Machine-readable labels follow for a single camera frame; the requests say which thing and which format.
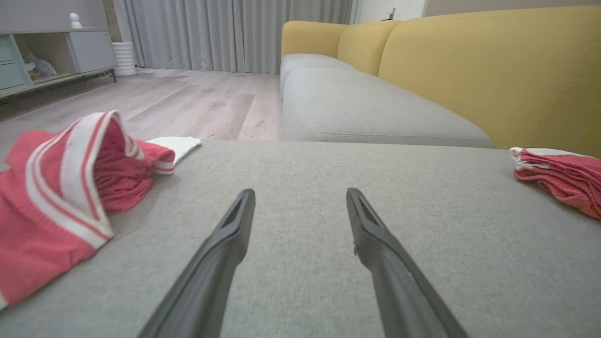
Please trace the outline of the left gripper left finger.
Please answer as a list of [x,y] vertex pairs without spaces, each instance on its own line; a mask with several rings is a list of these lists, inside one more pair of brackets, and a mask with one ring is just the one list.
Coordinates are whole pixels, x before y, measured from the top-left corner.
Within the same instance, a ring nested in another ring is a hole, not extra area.
[[242,190],[146,322],[140,338],[218,338],[249,246],[255,192]]

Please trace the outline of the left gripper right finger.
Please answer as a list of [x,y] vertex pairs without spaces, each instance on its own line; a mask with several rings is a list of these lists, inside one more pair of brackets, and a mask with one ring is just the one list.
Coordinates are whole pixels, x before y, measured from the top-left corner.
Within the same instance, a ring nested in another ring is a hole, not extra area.
[[347,190],[354,252],[370,271],[387,338],[465,338],[467,332],[361,191]]

